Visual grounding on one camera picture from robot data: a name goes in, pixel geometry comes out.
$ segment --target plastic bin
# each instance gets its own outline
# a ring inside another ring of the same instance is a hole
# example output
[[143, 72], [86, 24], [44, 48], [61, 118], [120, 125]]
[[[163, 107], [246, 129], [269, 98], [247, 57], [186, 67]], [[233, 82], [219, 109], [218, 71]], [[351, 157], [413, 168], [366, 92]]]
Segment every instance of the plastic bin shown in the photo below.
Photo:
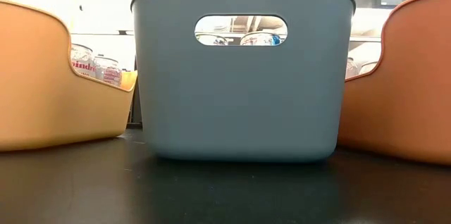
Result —
[[[336, 145], [354, 0], [133, 0], [144, 136], [158, 155], [315, 161]], [[278, 46], [206, 46], [206, 15], [275, 15]]]
[[451, 0], [393, 9], [376, 67], [345, 83], [338, 144], [451, 165], [450, 12]]
[[0, 0], [0, 151], [115, 137], [127, 125], [126, 90], [75, 72], [70, 34], [56, 17]]

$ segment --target blue object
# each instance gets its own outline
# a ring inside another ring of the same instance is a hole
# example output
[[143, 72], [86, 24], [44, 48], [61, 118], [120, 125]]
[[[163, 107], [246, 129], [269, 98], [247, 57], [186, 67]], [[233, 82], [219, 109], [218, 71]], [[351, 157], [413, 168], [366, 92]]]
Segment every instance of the blue object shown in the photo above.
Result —
[[[144, 136], [160, 156], [316, 161], [336, 145], [354, 0], [133, 0]], [[206, 46], [206, 15], [276, 15], [278, 46]]]

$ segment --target orange storage bin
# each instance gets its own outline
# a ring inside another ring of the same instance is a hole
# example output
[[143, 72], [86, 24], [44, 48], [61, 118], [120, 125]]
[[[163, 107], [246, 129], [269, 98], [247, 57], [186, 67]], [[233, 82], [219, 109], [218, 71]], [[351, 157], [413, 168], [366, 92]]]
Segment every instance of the orange storage bin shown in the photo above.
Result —
[[390, 15], [382, 54], [345, 83], [338, 144], [451, 164], [451, 0], [408, 0]]
[[55, 16], [0, 0], [0, 151], [121, 135], [137, 73], [114, 87], [75, 72]]

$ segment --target yellow storage bin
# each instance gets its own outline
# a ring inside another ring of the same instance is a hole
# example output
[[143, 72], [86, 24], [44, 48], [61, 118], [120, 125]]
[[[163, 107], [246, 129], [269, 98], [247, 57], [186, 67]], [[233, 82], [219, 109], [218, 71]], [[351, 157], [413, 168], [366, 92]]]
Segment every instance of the yellow storage bin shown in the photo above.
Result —
[[55, 16], [0, 0], [0, 151], [121, 135], [137, 73], [122, 89], [75, 72]]

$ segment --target bin handle cutout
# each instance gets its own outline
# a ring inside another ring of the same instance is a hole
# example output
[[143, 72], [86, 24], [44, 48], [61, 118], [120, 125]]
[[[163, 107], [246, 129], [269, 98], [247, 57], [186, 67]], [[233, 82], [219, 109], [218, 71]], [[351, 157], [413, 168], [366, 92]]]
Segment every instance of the bin handle cutout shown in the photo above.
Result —
[[275, 15], [207, 15], [197, 21], [194, 35], [207, 46], [278, 46], [288, 27]]

